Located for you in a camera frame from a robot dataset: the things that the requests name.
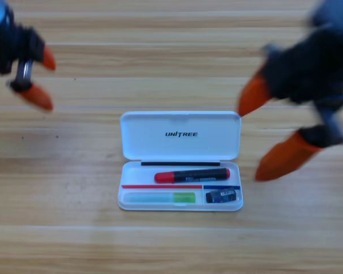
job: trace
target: red strip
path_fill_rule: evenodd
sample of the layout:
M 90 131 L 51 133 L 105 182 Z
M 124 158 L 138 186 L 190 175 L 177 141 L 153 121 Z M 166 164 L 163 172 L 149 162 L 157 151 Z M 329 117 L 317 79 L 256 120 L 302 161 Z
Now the red strip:
M 122 188 L 189 188 L 189 189 L 202 189 L 201 185 L 167 185 L 167 184 L 124 184 Z

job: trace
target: case lid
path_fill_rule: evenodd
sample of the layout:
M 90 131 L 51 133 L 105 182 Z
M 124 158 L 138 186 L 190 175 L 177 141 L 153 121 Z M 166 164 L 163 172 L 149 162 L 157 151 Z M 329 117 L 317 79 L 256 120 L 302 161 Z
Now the case lid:
M 133 111 L 121 117 L 123 154 L 130 160 L 232 160 L 241 118 L 233 111 Z

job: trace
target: red marker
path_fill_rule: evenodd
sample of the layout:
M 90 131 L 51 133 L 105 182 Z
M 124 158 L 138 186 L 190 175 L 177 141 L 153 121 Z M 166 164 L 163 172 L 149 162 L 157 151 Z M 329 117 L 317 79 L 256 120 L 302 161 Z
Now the red marker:
M 162 172 L 155 174 L 155 182 L 162 183 L 190 183 L 226 180 L 230 178 L 228 168 L 215 168 L 212 170 L 186 170 Z

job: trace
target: wood grain surface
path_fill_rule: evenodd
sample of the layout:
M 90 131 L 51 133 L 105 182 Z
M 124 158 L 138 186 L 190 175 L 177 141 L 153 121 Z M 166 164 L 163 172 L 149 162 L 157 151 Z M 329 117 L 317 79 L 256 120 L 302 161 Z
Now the wood grain surface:
M 260 48 L 299 41 L 316 1 L 10 3 L 58 70 L 33 72 L 52 114 L 7 90 L 14 75 L 0 77 L 0 274 L 343 274 L 343 146 L 280 180 L 253 180 L 274 144 L 317 122 L 309 106 L 269 102 L 243 118 L 240 211 L 117 205 L 120 116 L 235 110 Z

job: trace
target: orange fingertip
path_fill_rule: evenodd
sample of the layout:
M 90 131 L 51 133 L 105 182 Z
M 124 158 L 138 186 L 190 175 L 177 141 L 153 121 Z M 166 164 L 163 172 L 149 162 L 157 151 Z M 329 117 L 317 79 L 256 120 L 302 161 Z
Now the orange fingertip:
M 56 69 L 56 61 L 55 56 L 53 55 L 52 51 L 48 46 L 45 46 L 45 49 L 43 51 L 43 66 L 50 70 Z
M 266 80 L 258 73 L 242 90 L 238 102 L 238 113 L 243 117 L 263 106 L 271 98 Z
M 287 175 L 315 156 L 323 148 L 313 146 L 296 131 L 286 141 L 276 144 L 260 161 L 257 181 L 275 180 Z
M 29 90 L 19 92 L 18 95 L 25 101 L 43 110 L 53 110 L 53 103 L 50 95 L 37 84 L 33 84 Z

